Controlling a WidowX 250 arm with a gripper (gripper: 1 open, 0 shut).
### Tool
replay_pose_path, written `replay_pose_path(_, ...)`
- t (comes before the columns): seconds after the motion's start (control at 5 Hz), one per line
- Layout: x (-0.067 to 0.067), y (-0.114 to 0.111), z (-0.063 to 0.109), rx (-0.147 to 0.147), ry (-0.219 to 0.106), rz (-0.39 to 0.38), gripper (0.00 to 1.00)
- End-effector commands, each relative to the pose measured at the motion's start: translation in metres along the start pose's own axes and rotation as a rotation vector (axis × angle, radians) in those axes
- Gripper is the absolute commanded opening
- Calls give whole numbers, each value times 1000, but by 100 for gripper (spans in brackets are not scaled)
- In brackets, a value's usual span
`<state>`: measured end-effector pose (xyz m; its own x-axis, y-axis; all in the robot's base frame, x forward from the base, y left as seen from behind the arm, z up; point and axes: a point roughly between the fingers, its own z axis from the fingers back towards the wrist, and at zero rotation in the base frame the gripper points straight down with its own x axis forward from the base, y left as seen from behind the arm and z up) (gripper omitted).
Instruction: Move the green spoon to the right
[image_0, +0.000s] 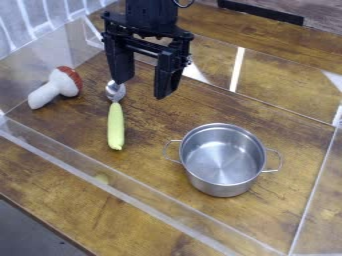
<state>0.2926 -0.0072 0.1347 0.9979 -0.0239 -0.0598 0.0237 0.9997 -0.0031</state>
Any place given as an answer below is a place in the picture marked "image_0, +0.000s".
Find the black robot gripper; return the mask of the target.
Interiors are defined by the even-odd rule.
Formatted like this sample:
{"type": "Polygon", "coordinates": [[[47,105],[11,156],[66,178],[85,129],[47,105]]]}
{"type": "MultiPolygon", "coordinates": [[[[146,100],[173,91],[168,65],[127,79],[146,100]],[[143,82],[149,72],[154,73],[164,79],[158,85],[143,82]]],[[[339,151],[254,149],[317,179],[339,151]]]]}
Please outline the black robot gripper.
{"type": "Polygon", "coordinates": [[[107,62],[117,84],[135,75],[134,54],[158,59],[155,67],[154,96],[158,100],[178,89],[185,65],[192,63],[190,43],[194,34],[178,25],[178,0],[126,0],[123,14],[102,14],[102,33],[107,62]]]}

